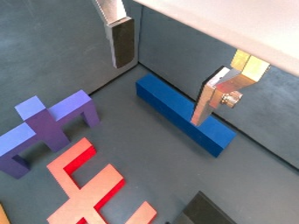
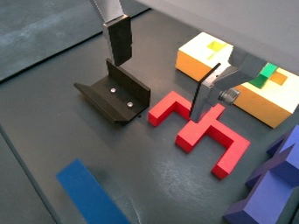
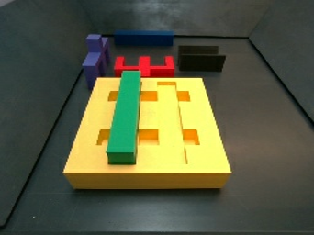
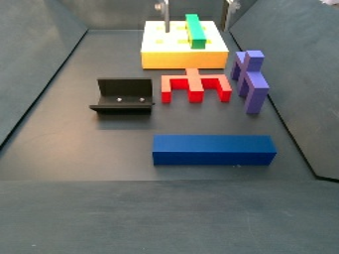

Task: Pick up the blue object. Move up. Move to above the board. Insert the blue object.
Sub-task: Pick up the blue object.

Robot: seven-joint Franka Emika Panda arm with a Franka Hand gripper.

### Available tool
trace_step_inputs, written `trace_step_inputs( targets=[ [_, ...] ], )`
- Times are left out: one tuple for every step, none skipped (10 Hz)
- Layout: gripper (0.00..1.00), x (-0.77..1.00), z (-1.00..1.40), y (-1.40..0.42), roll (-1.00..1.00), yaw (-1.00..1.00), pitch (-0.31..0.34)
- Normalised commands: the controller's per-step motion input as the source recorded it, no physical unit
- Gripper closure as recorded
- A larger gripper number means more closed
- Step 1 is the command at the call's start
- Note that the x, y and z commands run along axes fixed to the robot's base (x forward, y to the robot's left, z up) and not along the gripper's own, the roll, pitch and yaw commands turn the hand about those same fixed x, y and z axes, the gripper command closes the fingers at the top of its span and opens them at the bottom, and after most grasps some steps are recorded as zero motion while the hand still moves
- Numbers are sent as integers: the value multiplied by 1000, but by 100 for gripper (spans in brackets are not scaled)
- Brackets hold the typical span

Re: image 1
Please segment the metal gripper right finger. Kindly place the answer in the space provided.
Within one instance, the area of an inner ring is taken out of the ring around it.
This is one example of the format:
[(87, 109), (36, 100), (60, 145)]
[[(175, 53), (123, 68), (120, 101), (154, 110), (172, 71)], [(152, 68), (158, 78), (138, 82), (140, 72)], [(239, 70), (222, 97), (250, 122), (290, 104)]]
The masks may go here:
[(243, 94), (239, 92), (259, 82), (270, 64), (247, 52), (236, 50), (231, 68), (222, 67), (202, 84), (191, 123), (200, 126), (220, 104), (234, 108)]

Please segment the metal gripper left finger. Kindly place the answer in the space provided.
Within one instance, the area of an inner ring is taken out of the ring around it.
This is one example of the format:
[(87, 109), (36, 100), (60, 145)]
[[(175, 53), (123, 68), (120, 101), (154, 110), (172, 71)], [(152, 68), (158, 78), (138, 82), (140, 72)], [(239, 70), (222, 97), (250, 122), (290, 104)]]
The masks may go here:
[(102, 17), (115, 68), (135, 58), (135, 20), (127, 15), (122, 0), (92, 0)]

